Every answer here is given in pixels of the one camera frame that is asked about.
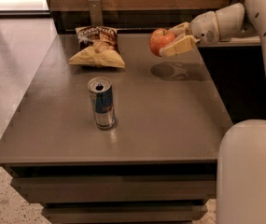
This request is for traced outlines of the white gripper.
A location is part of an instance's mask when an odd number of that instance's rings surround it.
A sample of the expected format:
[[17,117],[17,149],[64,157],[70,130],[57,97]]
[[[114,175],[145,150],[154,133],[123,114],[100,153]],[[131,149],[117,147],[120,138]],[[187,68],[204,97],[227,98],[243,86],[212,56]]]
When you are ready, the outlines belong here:
[[179,38],[159,51],[162,57],[176,56],[189,52],[196,47],[196,43],[200,46],[215,45],[219,41],[219,28],[217,14],[214,11],[208,11],[197,16],[189,24],[182,22],[169,29],[175,36],[182,35]]

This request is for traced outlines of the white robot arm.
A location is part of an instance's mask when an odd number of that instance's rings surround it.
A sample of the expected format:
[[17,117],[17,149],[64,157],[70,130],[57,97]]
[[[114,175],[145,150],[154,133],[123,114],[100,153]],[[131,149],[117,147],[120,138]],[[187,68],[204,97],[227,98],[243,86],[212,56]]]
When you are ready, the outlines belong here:
[[247,103],[250,120],[224,135],[217,159],[217,224],[266,224],[266,0],[244,0],[173,27],[163,57],[207,48],[229,38],[259,39],[238,63],[233,98]]

